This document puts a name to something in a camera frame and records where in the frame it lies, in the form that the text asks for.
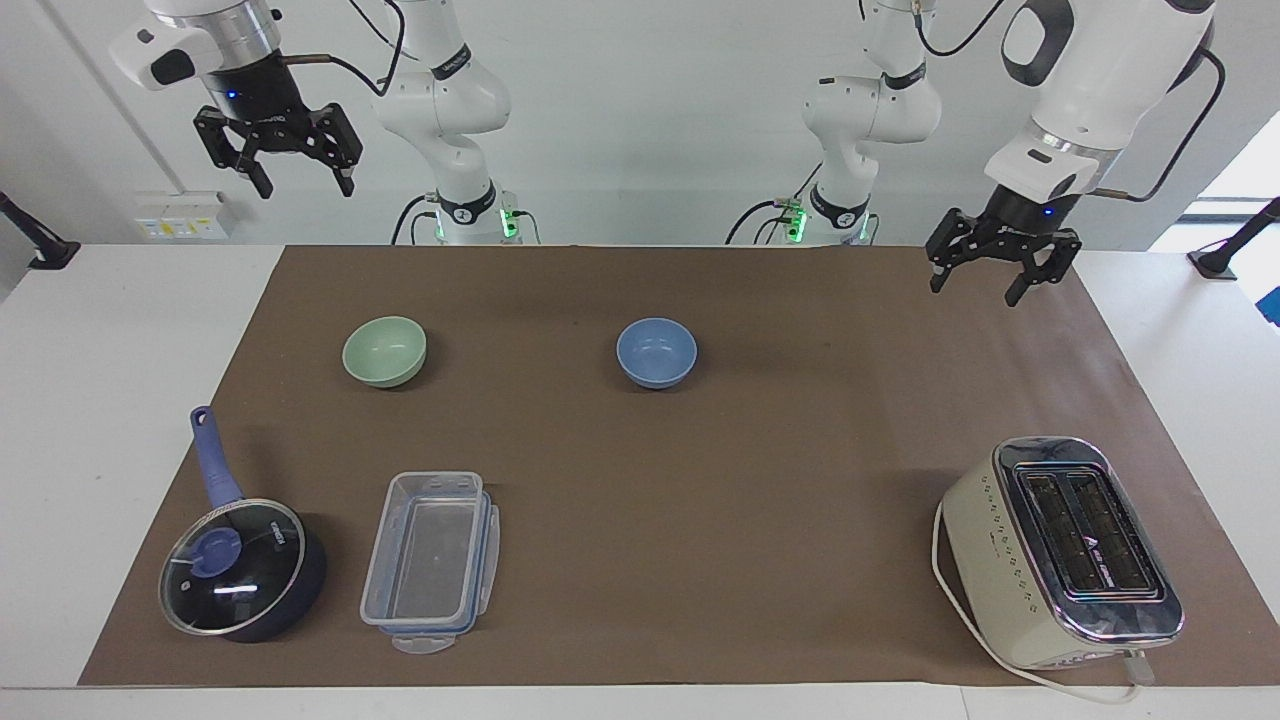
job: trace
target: blue handle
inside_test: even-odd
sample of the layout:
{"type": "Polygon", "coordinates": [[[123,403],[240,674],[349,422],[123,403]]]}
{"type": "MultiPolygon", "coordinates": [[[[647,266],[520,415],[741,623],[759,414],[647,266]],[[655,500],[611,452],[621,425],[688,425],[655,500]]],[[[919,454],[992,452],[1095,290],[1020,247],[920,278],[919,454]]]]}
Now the blue handle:
{"type": "Polygon", "coordinates": [[[200,460],[200,471],[205,475],[209,502],[214,507],[221,507],[244,500],[244,491],[239,489],[232,471],[227,469],[223,438],[218,434],[218,421],[211,407],[196,407],[191,411],[191,430],[196,434],[196,459],[200,460]]]}

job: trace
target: white table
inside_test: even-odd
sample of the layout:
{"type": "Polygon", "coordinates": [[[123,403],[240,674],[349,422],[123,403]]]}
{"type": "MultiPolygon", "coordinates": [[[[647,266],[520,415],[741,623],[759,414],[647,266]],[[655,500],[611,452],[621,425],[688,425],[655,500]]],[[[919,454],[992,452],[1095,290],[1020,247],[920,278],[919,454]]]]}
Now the white table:
{"type": "MultiPolygon", "coordinates": [[[[1266,717],[1280,688],[1153,689],[1121,708],[1032,688],[73,689],[279,247],[90,246],[0,304],[0,717],[1266,717]]],[[[1078,268],[1272,612],[1280,336],[1176,255],[1078,268]]],[[[1004,288],[992,288],[993,293],[1004,288]]]]}

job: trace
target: wall socket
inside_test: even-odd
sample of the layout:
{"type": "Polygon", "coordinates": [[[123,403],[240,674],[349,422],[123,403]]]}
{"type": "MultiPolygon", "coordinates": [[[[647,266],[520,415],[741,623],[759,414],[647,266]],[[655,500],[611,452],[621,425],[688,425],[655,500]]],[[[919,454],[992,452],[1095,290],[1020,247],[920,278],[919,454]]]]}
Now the wall socket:
{"type": "Polygon", "coordinates": [[[133,218],[147,240],[230,240],[234,218],[216,192],[137,193],[133,218]]]}

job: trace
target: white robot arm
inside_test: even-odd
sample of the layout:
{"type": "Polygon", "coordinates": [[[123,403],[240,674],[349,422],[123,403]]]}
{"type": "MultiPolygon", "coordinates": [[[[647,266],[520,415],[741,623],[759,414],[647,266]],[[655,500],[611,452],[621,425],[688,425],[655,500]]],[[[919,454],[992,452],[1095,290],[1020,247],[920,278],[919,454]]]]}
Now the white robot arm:
{"type": "Polygon", "coordinates": [[[1061,282],[1080,249],[1075,232],[1060,229],[1068,213],[1082,195],[1103,193],[1098,183],[1138,123],[1202,58],[1217,64],[1206,47],[1213,4],[1027,0],[1005,33],[1004,59],[1041,99],[987,164],[997,187],[986,210],[970,218],[952,208],[925,245],[934,292],[956,265],[978,258],[1023,264],[1005,295],[1010,306],[1033,286],[1061,282]],[[1036,254],[1050,246],[1038,263],[1036,254]]]}
{"type": "Polygon", "coordinates": [[[374,100],[379,120],[416,147],[435,173],[444,242],[518,242],[515,199],[489,177],[480,146],[465,137],[507,124],[507,87],[471,55],[449,0],[396,4],[404,13],[406,50],[431,72],[398,74],[387,96],[374,100]]]}
{"type": "MultiPolygon", "coordinates": [[[[923,3],[925,23],[934,6],[936,0],[923,3]]],[[[881,76],[822,78],[810,91],[804,120],[822,143],[823,164],[804,199],[805,240],[840,243],[859,237],[879,172],[863,143],[923,142],[937,129],[942,100],[925,77],[914,22],[913,0],[873,0],[864,53],[881,76]]]]}
{"type": "Polygon", "coordinates": [[[337,102],[311,110],[280,53],[280,13],[266,0],[146,0],[148,14],[111,42],[124,73],[147,90],[200,77],[216,106],[196,115],[210,159],[253,182],[261,197],[271,181],[255,159],[301,152],[333,170],[342,193],[355,191],[352,170],[364,146],[337,102]],[[243,138],[232,147],[230,131],[243,138]]]}

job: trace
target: plastic food container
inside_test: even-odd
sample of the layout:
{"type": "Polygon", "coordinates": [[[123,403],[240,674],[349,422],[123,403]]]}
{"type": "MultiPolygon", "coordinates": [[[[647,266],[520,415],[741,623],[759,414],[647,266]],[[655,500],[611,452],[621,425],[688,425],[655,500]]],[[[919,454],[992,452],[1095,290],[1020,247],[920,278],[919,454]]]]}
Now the plastic food container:
{"type": "Polygon", "coordinates": [[[429,655],[484,615],[498,570],[498,507],[475,473],[392,480],[369,561],[360,618],[392,646],[429,655]]]}

